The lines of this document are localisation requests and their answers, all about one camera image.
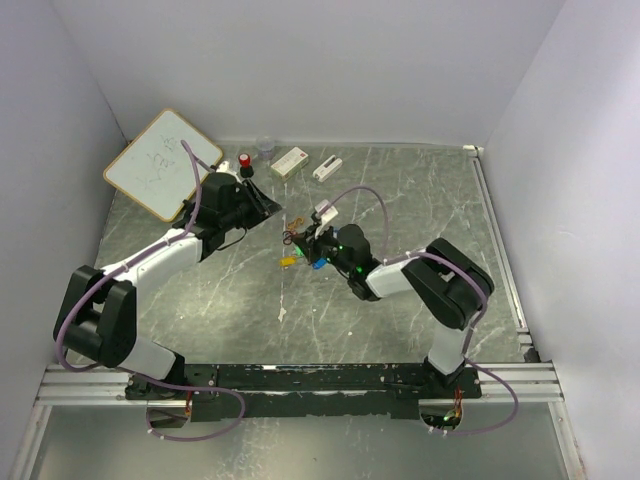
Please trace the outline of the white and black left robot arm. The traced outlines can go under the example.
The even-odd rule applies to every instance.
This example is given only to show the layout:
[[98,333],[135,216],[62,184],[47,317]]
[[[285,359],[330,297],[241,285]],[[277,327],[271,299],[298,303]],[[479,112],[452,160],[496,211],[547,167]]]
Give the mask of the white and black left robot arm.
[[74,351],[149,378],[162,398],[178,397],[187,385],[185,359],[139,335],[139,304],[173,275],[228,248],[228,232],[248,232],[281,209],[251,179],[209,174],[160,239],[102,269],[73,272],[53,330],[57,355]]

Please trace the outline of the blue key tag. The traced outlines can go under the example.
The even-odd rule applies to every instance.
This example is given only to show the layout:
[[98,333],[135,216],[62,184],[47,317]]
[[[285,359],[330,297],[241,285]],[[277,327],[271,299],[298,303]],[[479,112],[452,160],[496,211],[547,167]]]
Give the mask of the blue key tag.
[[327,261],[324,258],[320,258],[314,263],[312,263],[311,266],[314,270],[319,270],[323,268],[326,264],[327,264]]

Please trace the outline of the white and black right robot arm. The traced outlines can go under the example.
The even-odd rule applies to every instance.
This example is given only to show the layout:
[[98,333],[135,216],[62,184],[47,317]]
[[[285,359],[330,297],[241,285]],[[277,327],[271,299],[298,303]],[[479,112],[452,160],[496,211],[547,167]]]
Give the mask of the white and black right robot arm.
[[439,398],[457,388],[472,322],[486,312],[495,290],[482,268],[444,238],[395,260],[379,260],[355,224],[321,234],[309,227],[284,238],[313,267],[333,266],[362,301],[414,292],[436,320],[434,342],[424,361],[425,388]]

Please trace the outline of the red carabiner keyring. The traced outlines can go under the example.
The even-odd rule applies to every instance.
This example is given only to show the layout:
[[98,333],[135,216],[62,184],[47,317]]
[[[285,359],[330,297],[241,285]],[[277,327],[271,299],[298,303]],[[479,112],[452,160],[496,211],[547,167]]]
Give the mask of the red carabiner keyring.
[[294,230],[286,230],[283,232],[282,243],[285,246],[291,245],[298,233]]

